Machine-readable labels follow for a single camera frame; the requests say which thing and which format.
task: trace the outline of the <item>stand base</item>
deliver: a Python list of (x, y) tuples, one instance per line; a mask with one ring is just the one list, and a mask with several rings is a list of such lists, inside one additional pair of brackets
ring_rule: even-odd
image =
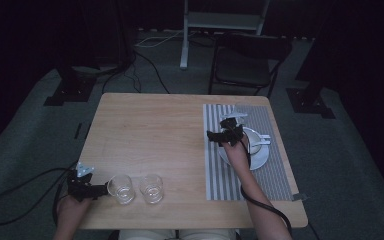
[(67, 91), (63, 81), (58, 85), (52, 97), (48, 97), (44, 106), (62, 106), (64, 102), (87, 102), (96, 83), (96, 78), (79, 79), (76, 90)]
[(291, 101), (295, 113), (320, 114), (322, 118), (335, 119), (332, 109), (326, 107), (320, 96), (310, 105), (305, 104), (302, 100), (304, 89), (287, 88), (286, 92), (288, 93), (289, 101)]

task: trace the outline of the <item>beige pants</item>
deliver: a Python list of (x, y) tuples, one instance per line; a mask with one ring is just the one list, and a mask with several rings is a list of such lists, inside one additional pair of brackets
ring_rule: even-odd
[[(120, 230), (118, 240), (164, 240), (175, 238), (174, 230)], [(182, 240), (235, 240), (234, 229), (180, 230)]]

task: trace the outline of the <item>chair seat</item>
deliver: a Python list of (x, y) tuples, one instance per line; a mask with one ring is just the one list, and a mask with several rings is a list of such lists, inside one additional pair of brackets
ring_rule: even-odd
[(270, 84), (268, 60), (245, 57), (231, 49), (220, 49), (217, 53), (215, 78), (232, 84), (249, 84), (266, 87)]

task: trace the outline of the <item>person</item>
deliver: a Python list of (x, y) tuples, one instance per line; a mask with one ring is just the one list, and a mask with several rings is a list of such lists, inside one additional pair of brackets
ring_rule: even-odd
[[(245, 146), (248, 145), (246, 136), (242, 139)], [(249, 169), (247, 153), (238, 143), (230, 146), (228, 143), (222, 143), (226, 150), (230, 165), (234, 168), (245, 193), (254, 200), (266, 205), (272, 206), (270, 200), (261, 190), (256, 179)], [(91, 199), (85, 199), (78, 202), (72, 196), (63, 198), (57, 208), (58, 222), (55, 231), (54, 240), (71, 240), (81, 223), (83, 216), (91, 203)], [(282, 218), (277, 214), (263, 209), (247, 201), (248, 211), (259, 240), (289, 240), (292, 239)], [(121, 230), (119, 239), (165, 239), (174, 237), (172, 230)], [(181, 239), (235, 239), (234, 230), (207, 229), (207, 230), (185, 230), (181, 231)]]

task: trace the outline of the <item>chair backrest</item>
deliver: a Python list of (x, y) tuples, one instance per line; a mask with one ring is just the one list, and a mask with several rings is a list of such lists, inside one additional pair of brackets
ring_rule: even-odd
[(283, 62), (292, 51), (292, 44), (284, 38), (267, 38), (245, 33), (225, 33), (216, 41), (220, 47), (232, 49), (246, 57), (273, 59)]

